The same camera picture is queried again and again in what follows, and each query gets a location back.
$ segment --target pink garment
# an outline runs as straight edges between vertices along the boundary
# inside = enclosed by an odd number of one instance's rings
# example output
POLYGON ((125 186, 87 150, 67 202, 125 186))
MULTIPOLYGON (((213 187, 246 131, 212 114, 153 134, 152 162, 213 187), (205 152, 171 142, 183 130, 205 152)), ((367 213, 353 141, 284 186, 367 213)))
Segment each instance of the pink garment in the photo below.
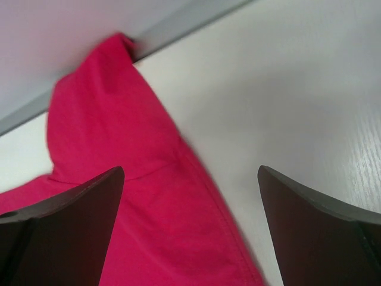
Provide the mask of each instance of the pink garment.
POLYGON ((219 191, 132 65, 132 49, 114 35, 57 83, 53 172, 0 194, 0 213, 120 165, 126 180, 100 285, 263 285, 219 191))

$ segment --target white wall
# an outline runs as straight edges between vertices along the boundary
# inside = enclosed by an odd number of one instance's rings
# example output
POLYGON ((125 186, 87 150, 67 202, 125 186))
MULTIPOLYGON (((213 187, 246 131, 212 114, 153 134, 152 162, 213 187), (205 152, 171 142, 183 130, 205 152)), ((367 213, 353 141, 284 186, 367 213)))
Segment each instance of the white wall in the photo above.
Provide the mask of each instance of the white wall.
POLYGON ((135 37, 192 0, 2 0, 0 120, 115 31, 135 37))

